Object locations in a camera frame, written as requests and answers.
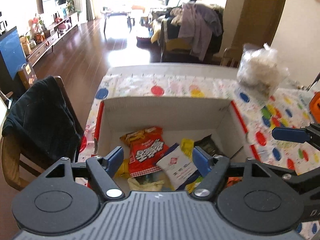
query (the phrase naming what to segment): red dot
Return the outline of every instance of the red dot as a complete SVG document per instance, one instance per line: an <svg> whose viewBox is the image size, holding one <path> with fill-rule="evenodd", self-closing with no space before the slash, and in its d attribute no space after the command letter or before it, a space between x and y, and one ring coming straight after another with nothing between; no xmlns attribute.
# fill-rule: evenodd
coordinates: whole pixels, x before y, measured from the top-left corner
<svg viewBox="0 0 320 240"><path fill-rule="evenodd" d="M290 158L287 159L287 167L288 167L288 169L290 169L290 170L295 170L294 162L293 162L293 160L291 160Z"/></svg>
<svg viewBox="0 0 320 240"><path fill-rule="evenodd" d="M80 152L82 152L87 146L87 138L85 136L82 136L82 142L80 146Z"/></svg>
<svg viewBox="0 0 320 240"><path fill-rule="evenodd" d="M267 144L267 139L265 138L265 136L261 132L256 133L256 140L261 146L266 146L266 144Z"/></svg>
<svg viewBox="0 0 320 240"><path fill-rule="evenodd" d="M309 161L309 156L305 150L302 151L302 154L303 154L303 157L306 160L306 162Z"/></svg>
<svg viewBox="0 0 320 240"><path fill-rule="evenodd" d="M280 111L276 108L276 117L281 118L282 114L280 113Z"/></svg>
<svg viewBox="0 0 320 240"><path fill-rule="evenodd" d="M155 96L158 96L158 97L163 96L163 94L164 94L163 88L162 88L162 87L159 87L159 86L153 86L153 87L151 88L151 92L152 92Z"/></svg>
<svg viewBox="0 0 320 240"><path fill-rule="evenodd" d="M280 122L275 117L271 117L271 120L273 121L273 123L275 124L276 127L280 127L281 126Z"/></svg>

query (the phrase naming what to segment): green dot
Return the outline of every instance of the green dot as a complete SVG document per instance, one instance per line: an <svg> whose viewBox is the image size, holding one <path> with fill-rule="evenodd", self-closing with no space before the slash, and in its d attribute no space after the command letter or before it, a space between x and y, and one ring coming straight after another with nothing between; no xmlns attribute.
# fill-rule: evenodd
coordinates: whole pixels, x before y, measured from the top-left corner
<svg viewBox="0 0 320 240"><path fill-rule="evenodd" d="M299 154L299 158L300 158L300 159L303 159L303 153L302 153L302 150L301 150L301 149L298 150L298 154Z"/></svg>
<svg viewBox="0 0 320 240"><path fill-rule="evenodd" d="M268 120L270 120L272 117L272 114L269 112L269 110L265 106L261 109L261 113L262 113L263 117Z"/></svg>

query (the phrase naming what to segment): wooden chair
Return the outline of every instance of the wooden chair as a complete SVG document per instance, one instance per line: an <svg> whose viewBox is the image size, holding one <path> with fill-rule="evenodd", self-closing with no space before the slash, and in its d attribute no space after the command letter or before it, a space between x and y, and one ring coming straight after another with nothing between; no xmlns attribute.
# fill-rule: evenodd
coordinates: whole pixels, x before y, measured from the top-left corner
<svg viewBox="0 0 320 240"><path fill-rule="evenodd" d="M84 131L71 105L71 102L65 90L62 78L60 76L55 76L54 78L61 90L61 93L65 99L67 107L75 120L76 131L82 135ZM1 164L2 164L4 179L9 186L19 191L24 189L29 184L28 181L21 178L20 166L36 177L41 174L39 171L35 170L25 162L21 161L20 160L21 155L28 158L28 156L32 155L32 153L28 152L28 150L26 150L22 146L22 144L13 134L10 134L9 136L2 138ZM43 168L43 169L46 169L49 167L48 163L42 163L41 161L37 162L36 165L38 165L40 168Z"/></svg>
<svg viewBox="0 0 320 240"><path fill-rule="evenodd" d="M223 53L220 66L229 66L233 68L238 68L241 56L242 56L242 48L237 48L237 47L226 48Z"/></svg>

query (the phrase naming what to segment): red snack bag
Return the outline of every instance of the red snack bag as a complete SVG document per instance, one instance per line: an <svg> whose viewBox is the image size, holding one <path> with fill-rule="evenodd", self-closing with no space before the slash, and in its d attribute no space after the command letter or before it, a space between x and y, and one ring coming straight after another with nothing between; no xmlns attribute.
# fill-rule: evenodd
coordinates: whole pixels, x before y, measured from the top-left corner
<svg viewBox="0 0 320 240"><path fill-rule="evenodd" d="M164 156L169 148L164 144L162 128L151 127L120 137L130 147L129 173L137 177L160 171L156 163Z"/></svg>

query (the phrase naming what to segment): blue cabinet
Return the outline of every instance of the blue cabinet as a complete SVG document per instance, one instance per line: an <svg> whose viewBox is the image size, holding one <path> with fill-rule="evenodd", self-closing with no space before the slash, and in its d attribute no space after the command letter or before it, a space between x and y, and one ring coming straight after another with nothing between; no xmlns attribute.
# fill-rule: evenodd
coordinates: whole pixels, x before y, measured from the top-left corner
<svg viewBox="0 0 320 240"><path fill-rule="evenodd" d="M18 75L18 70L25 63L17 27L14 27L0 36L0 89L3 93L12 91L18 98L25 92Z"/></svg>

